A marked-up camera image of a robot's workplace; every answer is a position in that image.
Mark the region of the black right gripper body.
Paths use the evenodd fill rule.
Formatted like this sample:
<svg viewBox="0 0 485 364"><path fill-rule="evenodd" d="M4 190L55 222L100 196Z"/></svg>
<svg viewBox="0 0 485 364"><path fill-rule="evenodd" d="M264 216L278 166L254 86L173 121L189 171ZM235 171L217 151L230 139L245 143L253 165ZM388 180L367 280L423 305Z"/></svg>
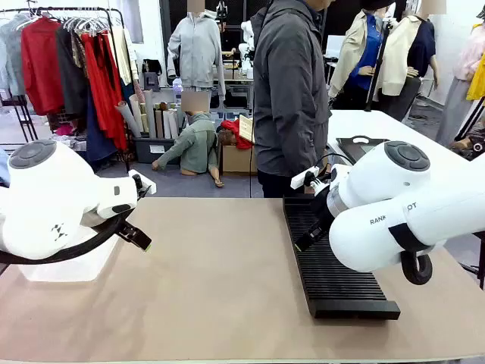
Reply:
<svg viewBox="0 0 485 364"><path fill-rule="evenodd" d="M329 193L329 190L322 190L311 201L311 210L317 219L314 225L317 228L330 228L335 219L327 204L327 196Z"/></svg>

